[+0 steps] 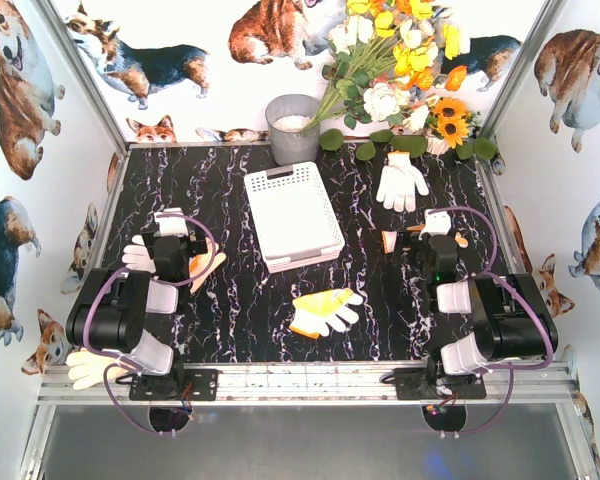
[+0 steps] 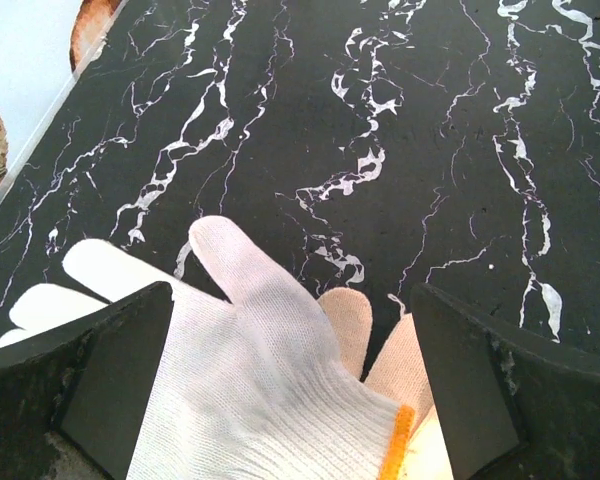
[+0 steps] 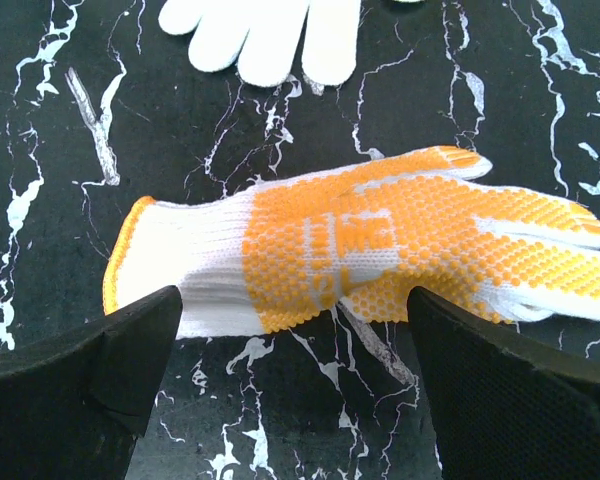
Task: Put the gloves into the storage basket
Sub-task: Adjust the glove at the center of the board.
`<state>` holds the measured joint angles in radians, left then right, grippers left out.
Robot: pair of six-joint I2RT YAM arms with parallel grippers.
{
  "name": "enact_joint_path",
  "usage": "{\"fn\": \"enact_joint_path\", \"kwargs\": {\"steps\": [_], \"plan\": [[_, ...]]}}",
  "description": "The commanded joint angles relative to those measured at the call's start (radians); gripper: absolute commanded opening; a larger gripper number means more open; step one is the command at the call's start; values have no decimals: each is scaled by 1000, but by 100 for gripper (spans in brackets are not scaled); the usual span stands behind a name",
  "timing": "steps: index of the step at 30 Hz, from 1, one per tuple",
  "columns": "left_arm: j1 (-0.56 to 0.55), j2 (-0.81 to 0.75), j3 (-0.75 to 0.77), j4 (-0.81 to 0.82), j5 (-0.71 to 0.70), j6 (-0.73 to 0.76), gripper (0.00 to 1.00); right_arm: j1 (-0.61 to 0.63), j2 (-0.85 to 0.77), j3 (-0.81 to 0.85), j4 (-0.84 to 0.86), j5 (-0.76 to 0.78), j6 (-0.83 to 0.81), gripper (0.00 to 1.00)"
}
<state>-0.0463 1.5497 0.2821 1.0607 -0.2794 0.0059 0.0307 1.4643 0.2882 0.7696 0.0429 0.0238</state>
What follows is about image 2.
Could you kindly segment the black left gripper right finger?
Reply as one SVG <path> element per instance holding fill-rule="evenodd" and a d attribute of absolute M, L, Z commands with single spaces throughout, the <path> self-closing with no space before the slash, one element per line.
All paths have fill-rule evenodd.
<path fill-rule="evenodd" d="M 417 338 L 457 479 L 600 479 L 600 356 L 412 288 Z"/>

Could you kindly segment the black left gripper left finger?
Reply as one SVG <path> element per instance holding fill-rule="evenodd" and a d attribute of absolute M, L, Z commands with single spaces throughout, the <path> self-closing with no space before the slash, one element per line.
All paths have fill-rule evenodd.
<path fill-rule="evenodd" d="M 0 348 L 0 479 L 123 479 L 174 302 L 155 282 Z"/>

